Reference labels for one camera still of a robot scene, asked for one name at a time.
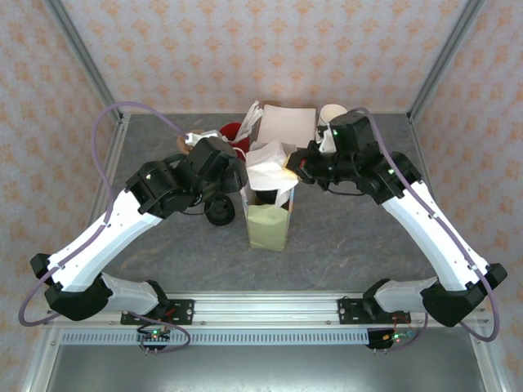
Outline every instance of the black cable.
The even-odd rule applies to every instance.
[[[185,211],[180,211],[180,213],[182,213],[183,215],[192,215],[192,216],[197,216],[197,215],[204,215],[204,214],[207,214],[209,211],[211,211],[211,208],[212,208],[212,204],[214,203],[214,196],[212,197],[212,200],[211,202],[208,204],[208,207],[205,208],[205,210],[203,212],[197,212],[195,214],[192,214],[190,212],[185,212]]]
[[[148,331],[144,331],[144,328],[147,328],[147,327],[150,327],[151,325],[154,325],[152,323],[146,323],[144,325],[141,325],[138,327],[138,329],[136,330],[136,332],[138,333],[141,333],[143,335],[147,335],[149,332]]]
[[[344,193],[344,192],[337,192],[335,190],[327,188],[327,192],[330,192],[331,194],[337,194],[339,196],[364,196],[365,194],[350,194],[350,193]]]

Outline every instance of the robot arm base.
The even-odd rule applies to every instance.
[[[160,319],[169,305],[155,281],[134,283],[103,273],[82,292],[66,292],[55,283],[46,290],[45,297],[51,309],[73,321],[88,319],[102,310],[132,311]]]

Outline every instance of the white napkin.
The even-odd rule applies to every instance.
[[[275,201],[277,207],[281,207],[287,202],[290,190],[298,183],[297,176],[284,169],[286,161],[287,154],[277,140],[247,153],[246,167],[251,189],[277,189]]]

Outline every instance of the wall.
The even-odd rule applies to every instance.
[[[20,390],[38,328],[18,324],[29,260],[87,223],[97,184],[89,137],[102,105],[42,0],[0,3],[0,380]],[[101,153],[113,125],[104,123]],[[41,315],[40,292],[29,316]]]
[[[410,109],[466,0],[65,0],[116,100]]]
[[[472,246],[509,277],[506,367],[523,390],[523,3],[490,0],[416,128],[436,199]]]

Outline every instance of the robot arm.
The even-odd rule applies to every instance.
[[[174,162],[178,162],[176,167],[171,166]],[[168,300],[156,282],[128,282],[101,271],[135,238],[173,212],[209,203],[210,207],[205,208],[209,220],[214,224],[229,223],[213,215],[213,205],[225,194],[243,188],[246,182],[244,163],[226,142],[216,137],[202,139],[187,156],[178,154],[145,163],[114,201],[110,220],[101,234],[46,281],[49,306],[75,321],[101,310],[132,311],[153,319],[163,317]],[[61,251],[36,255],[31,266],[37,277],[58,266],[101,225],[103,216]]]
[[[343,114],[332,120],[329,127],[335,153],[322,154],[312,141],[307,149],[291,155],[287,168],[303,182],[317,183],[323,190],[328,190],[331,183],[354,182],[362,194],[371,196],[403,225],[437,274],[437,278],[417,282],[382,279],[365,293],[364,298],[371,298],[366,309],[372,316],[380,312],[428,312],[436,321],[453,327],[483,301],[486,290],[476,271],[435,218],[441,218],[457,235],[476,264],[474,268],[493,289],[507,277],[507,272],[500,264],[489,265],[472,250],[438,208],[418,170],[403,154],[392,153],[403,177],[435,214],[430,216],[414,196],[405,191],[381,154],[364,115]]]

